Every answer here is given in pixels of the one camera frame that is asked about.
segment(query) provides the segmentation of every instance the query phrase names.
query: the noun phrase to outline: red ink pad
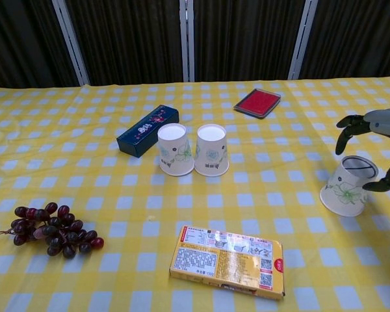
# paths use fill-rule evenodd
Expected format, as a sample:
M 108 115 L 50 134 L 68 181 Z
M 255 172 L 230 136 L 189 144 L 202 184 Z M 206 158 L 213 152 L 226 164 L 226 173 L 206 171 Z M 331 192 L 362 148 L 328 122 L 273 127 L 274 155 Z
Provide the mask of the red ink pad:
M 234 109 L 247 115 L 263 119 L 280 102 L 280 95 L 254 89 L 234 106 Z

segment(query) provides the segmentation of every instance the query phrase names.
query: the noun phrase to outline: yellow box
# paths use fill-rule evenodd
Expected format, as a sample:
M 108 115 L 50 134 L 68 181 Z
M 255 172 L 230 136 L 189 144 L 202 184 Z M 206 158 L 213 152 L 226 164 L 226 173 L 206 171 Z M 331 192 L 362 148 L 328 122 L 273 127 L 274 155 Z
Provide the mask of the yellow box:
M 169 272 L 255 296 L 285 296 L 283 248 L 275 240 L 183 226 Z

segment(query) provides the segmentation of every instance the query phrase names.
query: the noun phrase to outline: table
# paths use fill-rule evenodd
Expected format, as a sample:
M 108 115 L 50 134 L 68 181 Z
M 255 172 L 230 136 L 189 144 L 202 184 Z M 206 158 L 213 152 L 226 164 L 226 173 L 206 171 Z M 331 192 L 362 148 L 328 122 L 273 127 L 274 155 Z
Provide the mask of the table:
M 253 88 L 282 95 L 264 120 L 232 109 Z M 118 151 L 116 136 L 160 104 L 179 110 L 192 149 L 202 124 L 226 128 L 226 174 L 170 177 L 156 147 L 139 159 Z M 342 158 L 335 123 L 385 108 L 390 77 L 0 88 L 0 229 L 16 206 L 55 201 L 106 241 L 68 261 L 43 242 L 0 236 L 0 311 L 390 310 L 390 192 L 356 218 L 319 201 Z M 372 159 L 383 176 L 390 140 L 354 137 L 346 154 Z M 169 278 L 183 224 L 282 242 L 284 300 Z

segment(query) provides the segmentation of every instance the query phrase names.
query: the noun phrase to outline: barcode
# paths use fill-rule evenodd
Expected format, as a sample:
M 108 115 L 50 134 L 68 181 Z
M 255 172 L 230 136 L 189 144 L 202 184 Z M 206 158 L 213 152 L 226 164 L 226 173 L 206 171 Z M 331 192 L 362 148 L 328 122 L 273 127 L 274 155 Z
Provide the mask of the barcode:
M 272 276 L 270 274 L 260 274 L 260 285 L 272 286 Z
M 272 261 L 268 259 L 261 260 L 261 268 L 265 270 L 272 270 Z

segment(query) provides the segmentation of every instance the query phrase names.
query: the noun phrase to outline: bunch of grapes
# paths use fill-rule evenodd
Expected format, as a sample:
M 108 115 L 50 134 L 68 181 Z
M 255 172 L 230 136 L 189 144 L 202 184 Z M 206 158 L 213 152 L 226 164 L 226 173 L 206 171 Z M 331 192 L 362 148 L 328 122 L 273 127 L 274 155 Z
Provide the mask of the bunch of grapes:
M 48 203 L 45 209 L 17 207 L 14 214 L 19 219 L 12 222 L 7 231 L 0 234 L 14 234 L 14 244 L 21 246 L 28 241 L 44 239 L 47 254 L 54 256 L 62 251 L 65 258 L 71 259 L 77 253 L 77 247 L 82 254 L 88 254 L 93 249 L 101 249 L 104 240 L 98 237 L 96 231 L 83 229 L 83 222 L 76 220 L 70 213 L 70 208 L 56 203 Z

